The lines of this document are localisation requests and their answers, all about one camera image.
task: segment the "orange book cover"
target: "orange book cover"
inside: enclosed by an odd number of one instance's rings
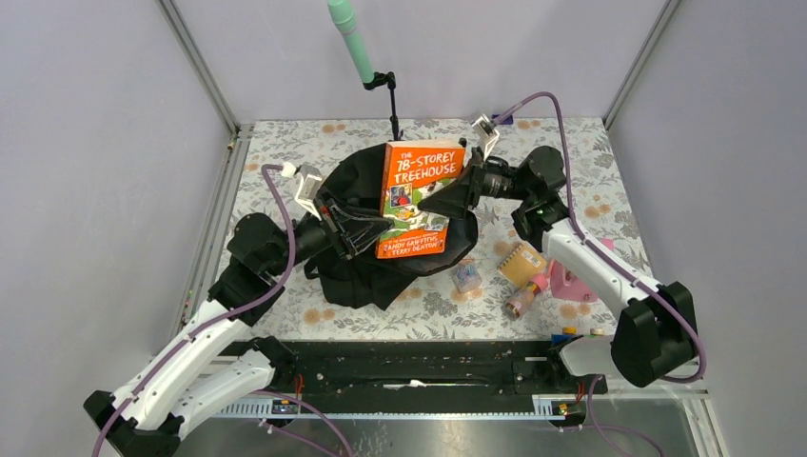
[[[395,226],[376,247],[379,259],[439,254],[445,250],[448,218],[418,210],[421,200],[456,178],[465,149],[450,140],[387,143],[381,212]]]

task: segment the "pink object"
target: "pink object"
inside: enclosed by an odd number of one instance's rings
[[[543,273],[538,273],[530,279],[531,283],[535,283],[538,286],[538,290],[543,292],[549,288],[549,280],[546,278],[546,275]]]
[[[600,238],[600,242],[611,251],[614,250],[613,240]],[[555,261],[549,264],[549,288],[552,289],[553,297],[562,300],[581,303],[592,303],[598,300],[597,295],[580,278]]]

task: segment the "white wall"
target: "white wall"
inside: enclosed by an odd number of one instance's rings
[[[804,455],[807,3],[685,2],[612,131],[733,457]]]
[[[227,134],[154,1],[2,2],[0,62],[0,455],[89,456],[82,403],[167,341]]]
[[[385,118],[326,0],[176,0],[241,122]],[[376,71],[395,71],[399,116],[467,117],[553,90],[602,116],[663,0],[352,0]],[[551,115],[544,103],[522,115]]]

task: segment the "cable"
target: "cable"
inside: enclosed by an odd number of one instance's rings
[[[331,430],[333,430],[334,433],[336,433],[337,437],[339,437],[339,441],[342,442],[342,444],[344,445],[344,448],[347,450],[347,456],[348,457],[353,457],[353,447],[350,446],[350,443],[348,443],[347,438],[345,438],[344,434],[342,434],[342,432],[339,430],[339,428],[336,427],[336,424],[334,424],[330,419],[328,419],[317,408],[315,408],[312,405],[304,402],[303,400],[291,397],[289,395],[285,395],[285,394],[280,393],[280,392],[276,392],[274,390],[256,390],[256,391],[254,391],[252,393],[255,393],[255,394],[258,394],[258,395],[269,395],[269,396],[272,396],[272,397],[277,397],[277,398],[282,398],[284,400],[288,400],[289,402],[292,402],[292,403],[294,403],[294,404],[296,404],[296,405],[298,405],[300,407],[304,407],[305,409],[308,409],[309,411],[313,412],[314,414],[320,416],[320,419],[322,419],[323,422],[325,422],[325,424]]]
[[[282,434],[284,434],[285,436],[287,436],[287,437],[289,437],[289,438],[292,438],[292,439],[295,439],[295,440],[297,440],[297,441],[300,441],[300,442],[302,442],[302,443],[305,443],[305,444],[307,444],[307,445],[309,445],[309,446],[311,446],[311,447],[313,447],[313,448],[315,448],[315,449],[319,450],[319,451],[320,451],[320,452],[322,452],[323,454],[329,455],[330,457],[341,457],[339,454],[337,454],[337,453],[335,453],[335,452],[331,452],[331,451],[327,450],[326,448],[324,448],[324,447],[322,447],[322,446],[320,446],[320,445],[318,445],[318,444],[314,443],[313,441],[309,440],[308,438],[305,438],[305,437],[304,437],[304,436],[302,436],[302,435],[298,435],[297,433],[294,433],[294,432],[288,431],[288,430],[283,429],[283,428],[281,428],[281,427],[275,427],[275,426],[273,426],[272,424],[264,424],[264,423],[261,423],[260,425],[258,425],[258,427],[265,427],[265,428],[267,428],[267,429],[269,430],[269,433],[271,433],[272,431],[277,431],[277,432],[279,432],[279,433],[282,433]]]
[[[297,376],[294,377],[294,398],[300,399],[303,387],[305,387],[305,378],[302,373],[297,373]]]
[[[622,277],[630,281],[632,284],[636,284],[638,288],[640,288],[643,292],[650,295],[654,300],[656,300],[667,312],[669,312],[673,318],[678,322],[681,327],[686,331],[687,335],[692,339],[693,343],[695,344],[696,353],[700,357],[700,364],[698,365],[698,371],[692,376],[687,376],[685,378],[674,378],[671,376],[661,376],[661,379],[670,383],[676,384],[689,384],[697,381],[698,379],[703,377],[703,373],[706,371],[706,350],[703,348],[703,342],[701,342],[698,334],[686,322],[686,319],[680,315],[663,297],[661,297],[653,288],[647,286],[642,281],[640,281],[636,276],[634,276],[630,271],[623,268],[619,263],[611,259],[608,254],[597,247],[594,243],[587,239],[585,234],[582,232],[582,228],[578,223],[577,214],[575,214],[574,209],[574,198],[572,197],[572,168],[569,159],[569,147],[566,143],[566,132],[563,128],[563,116],[561,115],[561,104],[558,102],[558,97],[555,96],[552,92],[541,91],[535,92],[532,95],[528,96],[527,98],[521,100],[518,104],[512,106],[507,111],[503,112],[499,116],[497,116],[493,123],[498,125],[504,119],[512,116],[514,112],[519,110],[521,107],[526,105],[527,103],[535,100],[539,97],[547,97],[552,100],[552,104],[555,106],[555,114],[558,117],[558,131],[561,134],[561,147],[563,149],[563,166],[566,168],[566,200],[568,202],[569,207],[569,220],[572,224],[572,229],[577,233],[580,239],[591,248],[597,255],[602,259],[603,262],[608,264],[611,268],[615,269]]]
[[[659,443],[657,443],[655,440],[653,440],[653,438],[651,438],[649,435],[646,435],[646,434],[644,434],[644,433],[642,433],[642,432],[640,432],[638,430],[634,430],[634,429],[628,428],[628,427],[603,426],[597,421],[597,416],[594,415],[593,397],[594,397],[594,386],[597,385],[597,383],[600,381],[600,379],[602,379],[602,375],[598,374],[597,376],[594,377],[594,381],[591,382],[591,386],[588,388],[588,396],[585,398],[585,407],[588,409],[588,415],[589,415],[589,417],[591,417],[591,422],[593,424],[593,428],[597,429],[597,431],[602,436],[602,439],[605,440],[605,443],[608,443],[608,446],[610,446],[612,449],[614,449],[619,455],[622,455],[624,457],[631,457],[631,454],[629,454],[629,453],[625,452],[624,450],[622,450],[621,447],[617,446],[616,443],[611,441],[611,439],[608,438],[607,435],[605,435],[605,431],[608,428],[612,428],[612,429],[619,428],[620,429],[619,431],[621,431],[622,433],[628,433],[628,434],[640,437],[642,440],[646,441],[647,444],[654,447],[659,452],[659,457],[664,457],[665,454],[664,454],[664,450],[661,448],[661,445],[659,445]]]
[[[294,260],[295,260],[294,254],[296,251],[296,245],[295,245],[296,242],[294,239],[294,226],[291,223],[291,217],[289,217],[288,215],[288,211],[285,208],[283,198],[281,197],[280,192],[277,190],[274,183],[272,182],[272,179],[269,177],[268,172],[271,169],[282,170],[283,166],[263,165],[261,167],[261,173],[263,174],[264,179],[266,180],[266,185],[269,187],[269,191],[272,193],[272,198],[274,198],[275,202],[278,205],[278,208],[280,209],[280,213],[281,216],[283,217],[283,222],[285,224],[285,232],[286,235],[288,236],[288,263],[285,266],[285,271],[283,272],[283,275],[280,277],[277,284],[275,284],[275,286],[271,288],[269,292],[267,292],[262,297],[253,300],[252,302],[249,302],[246,305],[243,305],[242,307],[232,309],[228,312],[222,313],[216,317],[213,317],[203,322],[202,324],[199,325],[199,327],[195,328],[194,330],[188,333],[187,335],[188,338],[180,340],[175,347],[171,348],[171,350],[168,353],[166,353],[166,355],[162,359],[160,359],[160,361],[157,362],[157,364],[154,365],[154,367],[148,373],[146,373],[146,375],[143,377],[143,380],[141,380],[140,383],[138,383],[137,386],[135,386],[134,389],[131,391],[129,397],[126,400],[124,400],[123,403],[121,403],[121,405],[112,412],[112,415],[109,416],[107,422],[104,424],[103,427],[101,427],[101,431],[98,434],[98,439],[95,440],[95,446],[92,448],[92,457],[98,457],[98,455],[101,453],[101,446],[104,445],[104,440],[106,439],[109,430],[112,428],[112,424],[114,424],[115,421],[119,417],[121,417],[121,414],[123,414],[124,410],[131,404],[132,400],[136,398],[136,396],[141,391],[143,391],[144,388],[146,388],[146,386],[154,378],[154,376],[156,376],[157,373],[160,372],[160,369],[162,369],[168,363],[168,361],[171,360],[171,358],[173,358],[182,348],[184,348],[189,341],[193,341],[193,339],[196,338],[196,336],[199,333],[209,328],[210,326],[213,326],[218,322],[221,322],[225,319],[229,319],[230,317],[237,316],[242,312],[249,311],[250,309],[253,309],[261,305],[264,301],[274,296],[288,280],[288,277],[291,275],[291,271],[294,268]]]
[[[577,396],[575,396],[575,403],[573,403],[572,405],[578,404],[582,400],[582,397],[584,395],[585,395],[585,383],[584,382],[579,382],[578,383],[578,394],[577,394]]]

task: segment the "yellow object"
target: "yellow object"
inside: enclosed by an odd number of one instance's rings
[[[546,260],[529,245],[519,243],[499,264],[499,272],[517,288],[523,288],[538,273],[546,268]]]
[[[398,211],[398,218],[399,219],[409,219],[410,217],[415,215],[415,211],[412,209],[401,209]]]

